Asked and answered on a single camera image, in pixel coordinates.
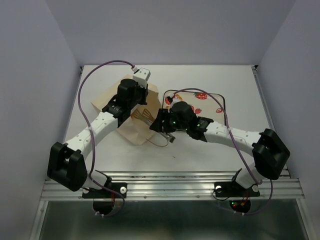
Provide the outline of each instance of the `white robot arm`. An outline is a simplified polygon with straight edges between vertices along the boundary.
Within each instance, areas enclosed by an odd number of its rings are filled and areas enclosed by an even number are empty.
[[[148,79],[150,71],[144,68],[135,69],[132,79],[123,79],[118,86],[117,94],[102,109],[102,112],[91,123],[95,146],[109,133],[121,126],[136,109],[137,105],[146,105]],[[80,188],[101,189],[88,176],[85,160],[92,151],[90,130],[86,127],[74,138],[64,144],[56,142],[50,151],[47,175],[72,191]],[[94,179],[104,185],[108,177],[93,172]]]

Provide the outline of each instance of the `screw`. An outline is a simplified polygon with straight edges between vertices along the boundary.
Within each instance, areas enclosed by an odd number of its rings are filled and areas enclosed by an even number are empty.
[[[122,186],[120,188],[120,193],[125,194],[126,192],[127,192],[127,189],[124,186]]]
[[[259,187],[257,185],[253,185],[252,191],[254,191],[255,193],[259,192]]]

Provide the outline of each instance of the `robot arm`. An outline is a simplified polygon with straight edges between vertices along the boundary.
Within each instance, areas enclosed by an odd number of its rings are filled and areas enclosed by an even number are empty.
[[[243,196],[246,190],[250,190],[256,184],[251,174],[258,182],[264,178],[278,179],[290,156],[289,150],[273,130],[251,132],[236,128],[228,129],[210,118],[197,117],[189,104],[184,101],[171,104],[170,109],[159,109],[150,129],[166,133],[185,131],[195,140],[235,148],[229,134],[229,130],[232,130],[237,147],[240,151],[251,155],[254,163],[248,166],[250,172],[247,168],[243,168],[236,173],[231,182],[219,182],[221,189],[216,193],[217,197]]]
[[[120,127],[137,105],[147,104],[149,77],[150,71],[141,68],[136,70],[132,79],[121,81],[117,94],[91,123],[90,129],[94,134],[95,145]],[[47,176],[71,191],[77,191],[80,188],[101,189],[88,178],[85,160],[91,150],[92,139],[88,127],[64,144],[56,142],[50,150]],[[103,174],[96,172],[93,174],[94,179],[102,185],[110,180]]]

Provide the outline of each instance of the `black mounting bracket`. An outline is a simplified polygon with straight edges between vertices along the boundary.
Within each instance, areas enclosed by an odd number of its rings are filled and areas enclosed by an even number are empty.
[[[214,183],[215,187],[215,196],[217,198],[237,198],[243,197],[246,193],[250,197],[259,197],[260,192],[254,191],[253,188],[256,188],[257,185],[252,185],[250,188],[243,188],[238,185],[236,182],[232,181],[217,181]]]
[[[112,182],[111,186],[108,187],[109,189],[116,191],[117,193],[121,194],[124,198],[127,197],[127,192],[121,193],[120,189],[124,187],[125,189],[128,189],[128,184],[126,182]],[[106,191],[104,189],[94,189],[90,188],[90,191],[88,193],[82,193],[83,199],[111,199],[112,193],[109,191]],[[115,194],[115,199],[120,199],[120,197]]]

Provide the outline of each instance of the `white connector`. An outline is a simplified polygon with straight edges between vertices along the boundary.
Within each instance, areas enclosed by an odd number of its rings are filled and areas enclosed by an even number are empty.
[[[138,71],[134,72],[133,80],[138,82],[138,84],[143,87],[147,88],[147,81],[149,80],[151,73],[148,69],[140,68]]]

